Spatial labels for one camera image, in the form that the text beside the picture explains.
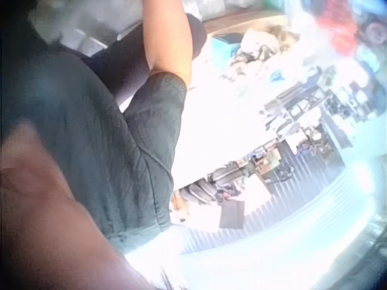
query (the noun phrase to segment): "leg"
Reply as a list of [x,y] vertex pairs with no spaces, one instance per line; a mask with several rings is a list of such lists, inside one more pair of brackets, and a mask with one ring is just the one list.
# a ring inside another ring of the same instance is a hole
[[[207,32],[199,19],[187,15],[193,42],[193,58],[196,58],[206,43]],[[120,105],[130,98],[146,82],[149,67],[143,45],[142,24],[121,41],[113,43],[90,59],[86,64],[99,76],[115,96]]]

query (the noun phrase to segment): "red object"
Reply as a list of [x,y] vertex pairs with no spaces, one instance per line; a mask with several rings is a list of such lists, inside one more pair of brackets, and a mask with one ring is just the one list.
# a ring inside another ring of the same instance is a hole
[[338,53],[354,56],[357,48],[357,25],[347,0],[327,0],[322,16],[316,18],[318,26],[332,32],[331,44]]

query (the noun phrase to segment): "shirt sleeve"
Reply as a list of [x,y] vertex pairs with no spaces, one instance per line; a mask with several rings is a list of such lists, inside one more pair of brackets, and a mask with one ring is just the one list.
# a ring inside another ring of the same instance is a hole
[[171,174],[187,87],[175,74],[151,76],[137,91],[124,118],[144,155]]

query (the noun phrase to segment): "dark gray shirt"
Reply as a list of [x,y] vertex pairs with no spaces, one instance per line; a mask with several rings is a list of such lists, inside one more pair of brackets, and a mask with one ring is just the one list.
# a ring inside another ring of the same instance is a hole
[[2,142],[15,124],[30,120],[76,200],[121,252],[168,229],[184,82],[171,73],[150,77],[122,114],[76,56],[36,50],[20,58],[5,46]]

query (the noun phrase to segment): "bright light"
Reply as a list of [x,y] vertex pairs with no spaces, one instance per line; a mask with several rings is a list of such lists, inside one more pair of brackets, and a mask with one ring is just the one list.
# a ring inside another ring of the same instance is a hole
[[353,168],[356,182],[360,188],[367,194],[374,193],[375,187],[368,165],[364,162],[356,162],[353,164]]

